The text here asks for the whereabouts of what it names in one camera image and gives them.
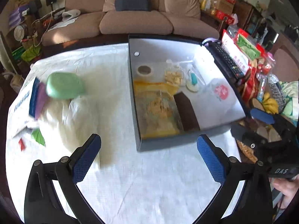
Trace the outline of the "person's right hand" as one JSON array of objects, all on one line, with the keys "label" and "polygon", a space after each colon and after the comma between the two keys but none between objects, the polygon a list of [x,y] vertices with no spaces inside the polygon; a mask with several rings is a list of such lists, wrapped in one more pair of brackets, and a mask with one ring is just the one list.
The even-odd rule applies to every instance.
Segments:
[{"label": "person's right hand", "polygon": [[290,180],[276,178],[273,181],[274,188],[284,195],[283,203],[287,206],[298,191],[298,175]]}]

